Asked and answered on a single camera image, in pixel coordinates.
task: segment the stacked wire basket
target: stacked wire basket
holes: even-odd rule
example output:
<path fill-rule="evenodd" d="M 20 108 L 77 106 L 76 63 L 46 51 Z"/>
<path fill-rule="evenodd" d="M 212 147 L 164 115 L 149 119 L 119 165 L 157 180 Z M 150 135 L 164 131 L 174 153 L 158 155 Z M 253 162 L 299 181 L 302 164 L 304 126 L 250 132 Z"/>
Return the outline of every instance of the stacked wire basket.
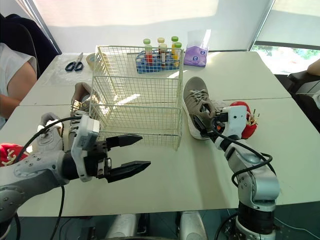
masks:
<path fill-rule="evenodd" d="M 183 49 L 173 60 L 171 48 L 159 67 L 159 49 L 152 48 L 154 63 L 141 66 L 144 47 L 96 48 L 89 114 L 100 121 L 100 139 L 123 134 L 143 137 L 138 143 L 179 147 L 182 135 Z"/>

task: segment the scissors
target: scissors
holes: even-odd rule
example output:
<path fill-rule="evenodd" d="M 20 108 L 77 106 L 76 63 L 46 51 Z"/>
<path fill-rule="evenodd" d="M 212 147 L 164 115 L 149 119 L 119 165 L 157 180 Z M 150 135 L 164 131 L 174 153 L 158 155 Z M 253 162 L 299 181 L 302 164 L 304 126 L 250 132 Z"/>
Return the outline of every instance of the scissors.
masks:
<path fill-rule="evenodd" d="M 78 72 L 81 71 L 84 68 L 83 63 L 81 62 L 82 57 L 84 56 L 84 53 L 80 53 L 78 58 L 75 61 L 70 62 L 64 70 L 67 72 L 71 72 L 72 70 Z"/>

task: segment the red object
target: red object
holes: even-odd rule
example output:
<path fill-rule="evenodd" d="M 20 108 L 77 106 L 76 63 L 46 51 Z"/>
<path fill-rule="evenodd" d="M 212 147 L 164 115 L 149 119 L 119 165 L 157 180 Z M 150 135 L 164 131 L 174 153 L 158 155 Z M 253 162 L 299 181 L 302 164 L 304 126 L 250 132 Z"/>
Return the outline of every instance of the red object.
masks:
<path fill-rule="evenodd" d="M 242 137 L 243 139 L 248 139 L 248 138 L 250 138 L 250 137 L 252 136 L 252 134 L 254 134 L 256 128 L 257 128 L 257 124 L 254 124 L 254 125 L 251 125 L 251 126 L 247 124 L 247 125 L 245 126 L 243 132 L 242 132 L 241 137 Z"/>
<path fill-rule="evenodd" d="M 231 103 L 230 106 L 246 106 L 246 111 L 251 114 L 249 105 L 244 101 L 235 101 L 235 102 Z M 248 113 L 246 115 L 246 119 L 247 120 L 249 119 L 249 114 Z M 254 124 L 254 125 L 248 125 L 247 124 L 245 126 L 242 134 L 241 134 L 241 138 L 243 138 L 243 139 L 250 138 L 254 134 L 256 129 L 257 129 L 257 124 Z"/>
<path fill-rule="evenodd" d="M 0 144 L 0 167 L 11 165 L 23 148 L 24 148 L 23 146 L 13 144 L 13 143 L 1 143 Z M 25 151 L 22 154 L 20 161 L 28 156 L 29 154 Z"/>
<path fill-rule="evenodd" d="M 146 62 L 149 64 L 149 65 L 152 65 L 152 54 L 148 54 L 146 53 L 145 54 L 145 57 L 146 57 Z"/>

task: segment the black chair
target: black chair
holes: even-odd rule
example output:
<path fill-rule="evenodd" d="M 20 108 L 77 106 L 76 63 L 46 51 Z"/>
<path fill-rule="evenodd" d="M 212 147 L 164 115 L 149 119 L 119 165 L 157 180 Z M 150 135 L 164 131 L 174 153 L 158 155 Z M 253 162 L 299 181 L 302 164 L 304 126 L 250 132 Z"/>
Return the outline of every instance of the black chair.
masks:
<path fill-rule="evenodd" d="M 34 42 L 29 31 L 21 24 L 7 22 L 0 16 L 0 42 L 14 51 L 34 56 L 37 59 L 37 77 L 41 75 Z"/>
<path fill-rule="evenodd" d="M 17 14 L 8 15 L 5 20 L 9 23 L 23 25 L 30 33 L 38 59 L 39 71 L 42 74 L 55 56 L 60 55 L 52 42 L 46 37 L 38 25 L 31 19 L 20 17 Z"/>
<path fill-rule="evenodd" d="M 314 82 L 314 85 L 316 85 L 320 81 L 320 76 L 312 75 L 307 71 L 291 73 L 288 76 L 281 74 L 276 74 L 275 76 L 320 133 L 320 109 L 310 95 L 297 93 L 306 83 Z"/>

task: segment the robotic arm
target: robotic arm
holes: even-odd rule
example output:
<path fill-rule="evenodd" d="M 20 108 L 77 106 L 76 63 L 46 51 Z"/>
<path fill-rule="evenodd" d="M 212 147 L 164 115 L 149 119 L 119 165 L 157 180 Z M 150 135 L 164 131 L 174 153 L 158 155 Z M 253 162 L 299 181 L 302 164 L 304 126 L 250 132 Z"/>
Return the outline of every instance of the robotic arm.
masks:
<path fill-rule="evenodd" d="M 255 153 L 237 144 L 241 143 L 253 150 L 244 139 L 241 139 L 246 126 L 246 116 L 245 106 L 225 107 L 213 120 L 214 130 L 212 132 L 207 132 L 200 118 L 195 117 L 194 119 L 201 135 L 210 137 L 215 146 L 224 151 L 228 165 L 234 173 L 264 162 Z M 275 240 L 274 210 L 280 193 L 277 176 L 264 165 L 257 169 L 244 171 L 236 178 L 239 205 L 235 231 L 231 239 Z"/>
<path fill-rule="evenodd" d="M 39 151 L 15 164 L 0 167 L 0 236 L 8 229 L 17 209 L 35 195 L 78 178 L 83 182 L 92 177 L 115 182 L 129 178 L 151 164 L 150 161 L 132 161 L 112 168 L 108 151 L 134 144 L 142 137 L 128 134 L 96 142 L 98 133 L 99 121 L 83 115 L 71 151 Z"/>

